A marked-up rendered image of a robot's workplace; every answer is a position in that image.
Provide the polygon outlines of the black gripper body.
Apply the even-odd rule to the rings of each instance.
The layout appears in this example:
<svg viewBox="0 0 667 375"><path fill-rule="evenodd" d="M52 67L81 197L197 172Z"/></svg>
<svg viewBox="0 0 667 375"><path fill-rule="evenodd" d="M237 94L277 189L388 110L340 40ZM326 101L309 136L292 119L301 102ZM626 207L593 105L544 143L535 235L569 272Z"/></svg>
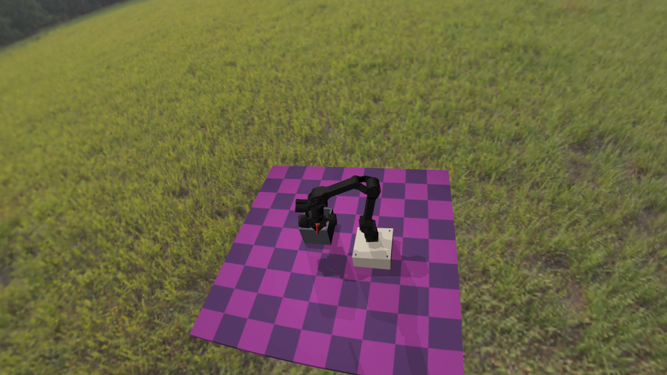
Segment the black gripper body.
<svg viewBox="0 0 667 375"><path fill-rule="evenodd" d="M309 226L314 226L315 223L321 223L321 224L326 224L329 221L330 226L336 226L337 225L337 217L336 214L328 214L328 217L324 216L324 212L321 215L314 215L312 213L311 217L307 217L306 215L299 215L298 216L298 226L299 227L306 227L306 223L309 222Z"/></svg>

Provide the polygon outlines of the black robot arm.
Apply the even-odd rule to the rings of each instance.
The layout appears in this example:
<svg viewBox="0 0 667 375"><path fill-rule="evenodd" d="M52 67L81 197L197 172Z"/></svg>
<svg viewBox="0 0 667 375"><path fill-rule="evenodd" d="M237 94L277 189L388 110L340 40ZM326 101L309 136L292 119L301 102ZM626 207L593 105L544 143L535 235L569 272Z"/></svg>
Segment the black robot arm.
<svg viewBox="0 0 667 375"><path fill-rule="evenodd" d="M365 182L366 186L360 182ZM380 183L377 178L352 176L331 186L315 187L307 196L307 199L295 199L295 212L312 211L314 215L321 215L323 214L324 207L327 207L327 200L334 195L342 194L352 189L357 189L367 194L364 215L360 216L359 219L360 230L364 232L365 242L378 242L376 221L372 219L376 199L379 198L381 192Z"/></svg>

